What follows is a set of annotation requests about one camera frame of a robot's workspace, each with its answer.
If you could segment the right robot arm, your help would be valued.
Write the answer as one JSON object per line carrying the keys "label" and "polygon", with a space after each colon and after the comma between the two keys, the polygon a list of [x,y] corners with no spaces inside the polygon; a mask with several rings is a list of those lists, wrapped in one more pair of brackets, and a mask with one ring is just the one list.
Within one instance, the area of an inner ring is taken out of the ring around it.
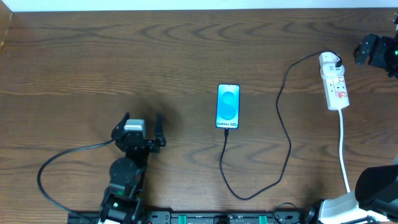
{"label": "right robot arm", "polygon": [[[397,37],[365,35],[354,50],[357,64],[384,69],[397,76]],[[349,106],[345,68],[340,56],[331,51],[319,55],[327,107],[339,116],[338,156],[346,193],[312,206],[307,223],[382,223],[397,221],[397,164],[365,169],[350,189],[343,155],[343,109]]]}

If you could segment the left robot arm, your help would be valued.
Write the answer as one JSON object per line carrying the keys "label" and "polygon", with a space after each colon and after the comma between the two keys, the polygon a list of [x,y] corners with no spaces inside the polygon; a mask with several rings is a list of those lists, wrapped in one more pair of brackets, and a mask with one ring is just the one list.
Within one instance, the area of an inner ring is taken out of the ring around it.
{"label": "left robot arm", "polygon": [[166,145],[162,117],[155,122],[154,139],[146,139],[143,119],[125,114],[111,133],[111,139],[124,153],[109,168],[110,181],[100,205],[98,223],[146,223],[143,186],[149,154],[160,152]]}

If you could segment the blue Galaxy smartphone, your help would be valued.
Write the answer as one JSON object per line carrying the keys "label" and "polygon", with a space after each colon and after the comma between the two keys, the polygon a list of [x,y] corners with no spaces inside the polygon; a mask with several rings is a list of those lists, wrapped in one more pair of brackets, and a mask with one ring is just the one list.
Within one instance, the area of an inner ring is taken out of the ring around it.
{"label": "blue Galaxy smartphone", "polygon": [[224,129],[238,129],[239,106],[240,86],[238,84],[219,84],[215,126]]}

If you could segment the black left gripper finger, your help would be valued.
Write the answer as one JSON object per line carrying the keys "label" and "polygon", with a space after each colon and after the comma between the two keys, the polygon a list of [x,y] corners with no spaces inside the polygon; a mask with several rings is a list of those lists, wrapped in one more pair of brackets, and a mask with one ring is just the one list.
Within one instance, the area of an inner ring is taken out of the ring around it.
{"label": "black left gripper finger", "polygon": [[112,130],[112,137],[123,137],[125,130],[124,125],[129,119],[129,113],[126,113],[122,120],[116,125],[116,127]]}
{"label": "black left gripper finger", "polygon": [[160,114],[157,115],[157,119],[155,122],[155,129],[154,129],[154,134],[156,141],[159,143],[165,143],[165,136],[164,136],[164,130],[162,126],[162,116]]}

